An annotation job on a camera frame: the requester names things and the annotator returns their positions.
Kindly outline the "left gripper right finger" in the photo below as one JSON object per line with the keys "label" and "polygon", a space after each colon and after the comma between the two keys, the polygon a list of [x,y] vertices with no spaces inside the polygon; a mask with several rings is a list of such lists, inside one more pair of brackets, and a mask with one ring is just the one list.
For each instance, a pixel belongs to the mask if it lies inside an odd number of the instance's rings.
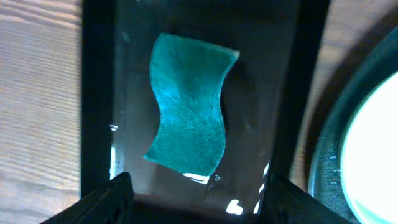
{"label": "left gripper right finger", "polygon": [[259,213],[265,224],[349,224],[288,179],[272,172]]}

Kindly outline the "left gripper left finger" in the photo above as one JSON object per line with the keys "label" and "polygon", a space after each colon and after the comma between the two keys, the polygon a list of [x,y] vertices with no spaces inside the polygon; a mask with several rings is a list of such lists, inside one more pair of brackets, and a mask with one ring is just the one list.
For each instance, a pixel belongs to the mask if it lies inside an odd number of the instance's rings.
{"label": "left gripper left finger", "polygon": [[133,198],[131,175],[122,172],[42,224],[128,224]]}

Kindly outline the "light blue plate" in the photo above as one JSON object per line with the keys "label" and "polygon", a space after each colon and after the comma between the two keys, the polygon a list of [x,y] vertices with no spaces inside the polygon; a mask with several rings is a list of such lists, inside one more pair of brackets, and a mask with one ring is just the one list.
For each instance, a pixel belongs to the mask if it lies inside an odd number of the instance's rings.
{"label": "light blue plate", "polygon": [[345,200],[360,223],[397,223],[397,74],[357,106],[341,146]]}

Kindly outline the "green scouring sponge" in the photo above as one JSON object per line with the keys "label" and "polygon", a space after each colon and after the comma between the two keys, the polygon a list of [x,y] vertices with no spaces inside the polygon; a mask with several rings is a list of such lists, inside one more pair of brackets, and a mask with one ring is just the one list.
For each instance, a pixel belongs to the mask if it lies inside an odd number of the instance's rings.
{"label": "green scouring sponge", "polygon": [[145,159],[182,174],[214,173],[226,147],[221,90],[239,56],[202,40],[158,36],[149,68],[160,123]]}

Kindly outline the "round black tray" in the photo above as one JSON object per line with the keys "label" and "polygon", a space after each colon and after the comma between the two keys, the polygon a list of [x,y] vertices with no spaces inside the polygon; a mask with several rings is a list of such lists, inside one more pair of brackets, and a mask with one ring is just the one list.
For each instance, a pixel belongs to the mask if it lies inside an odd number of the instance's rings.
{"label": "round black tray", "polygon": [[308,180],[308,192],[321,204],[347,220],[359,223],[346,201],[340,159],[342,143],[359,105],[384,80],[397,71],[397,29],[373,48],[340,91],[318,138]]}

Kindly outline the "rectangular black tray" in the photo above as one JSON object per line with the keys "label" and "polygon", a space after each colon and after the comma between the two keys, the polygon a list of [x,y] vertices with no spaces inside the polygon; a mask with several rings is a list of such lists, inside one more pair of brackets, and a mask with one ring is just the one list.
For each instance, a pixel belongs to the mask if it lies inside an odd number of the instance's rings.
{"label": "rectangular black tray", "polygon": [[[84,1],[81,187],[131,175],[133,223],[253,223],[267,174],[287,177],[328,1]],[[240,52],[221,93],[226,149],[187,177],[144,159],[159,126],[149,62],[167,32]]]}

